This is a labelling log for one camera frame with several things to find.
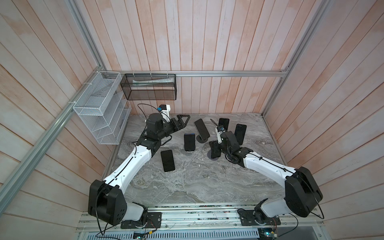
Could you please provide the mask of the grey phone stand front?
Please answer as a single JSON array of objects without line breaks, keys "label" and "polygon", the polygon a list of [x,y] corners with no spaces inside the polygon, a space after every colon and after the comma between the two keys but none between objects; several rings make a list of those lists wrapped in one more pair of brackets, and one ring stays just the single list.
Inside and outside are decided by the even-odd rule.
[{"label": "grey phone stand front", "polygon": [[209,150],[207,156],[210,160],[216,161],[221,157],[221,151]]}]

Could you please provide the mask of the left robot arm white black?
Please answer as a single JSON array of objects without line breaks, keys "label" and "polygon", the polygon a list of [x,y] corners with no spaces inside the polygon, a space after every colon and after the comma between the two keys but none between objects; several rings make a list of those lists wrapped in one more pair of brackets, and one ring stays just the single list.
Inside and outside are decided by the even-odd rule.
[{"label": "left robot arm white black", "polygon": [[145,207],[127,203],[125,191],[134,176],[162,146],[162,139],[185,128],[190,118],[190,115],[177,115],[171,119],[163,113],[149,115],[144,131],[126,160],[103,181],[95,180],[91,184],[88,214],[112,226],[124,221],[144,224]]}]

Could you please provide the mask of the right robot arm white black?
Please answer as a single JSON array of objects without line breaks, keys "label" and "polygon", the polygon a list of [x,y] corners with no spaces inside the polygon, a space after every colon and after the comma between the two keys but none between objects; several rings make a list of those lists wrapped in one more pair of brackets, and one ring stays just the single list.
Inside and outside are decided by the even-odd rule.
[{"label": "right robot arm white black", "polygon": [[307,168],[288,167],[264,158],[247,147],[241,147],[235,134],[222,127],[216,128],[216,134],[217,140],[211,146],[211,159],[224,154],[230,163],[261,173],[285,190],[284,197],[264,199],[255,206],[254,218],[259,225],[265,225],[268,219],[283,214],[306,218],[323,199],[318,184]]}]

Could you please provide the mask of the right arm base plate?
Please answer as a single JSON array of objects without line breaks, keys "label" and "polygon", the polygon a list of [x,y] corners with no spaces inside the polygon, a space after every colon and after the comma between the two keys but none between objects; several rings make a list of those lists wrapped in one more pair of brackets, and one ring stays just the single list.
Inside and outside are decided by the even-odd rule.
[{"label": "right arm base plate", "polygon": [[262,217],[258,220],[254,210],[237,209],[242,226],[278,226],[281,225],[281,220],[278,216],[273,218]]}]

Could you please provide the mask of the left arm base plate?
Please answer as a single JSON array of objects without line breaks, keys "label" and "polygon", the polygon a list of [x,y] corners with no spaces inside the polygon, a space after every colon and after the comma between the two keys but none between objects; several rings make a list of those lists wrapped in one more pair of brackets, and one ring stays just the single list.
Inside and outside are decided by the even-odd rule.
[{"label": "left arm base plate", "polygon": [[161,212],[148,212],[144,213],[140,220],[132,221],[127,220],[121,223],[121,229],[144,229],[152,228],[159,229],[162,223]]}]

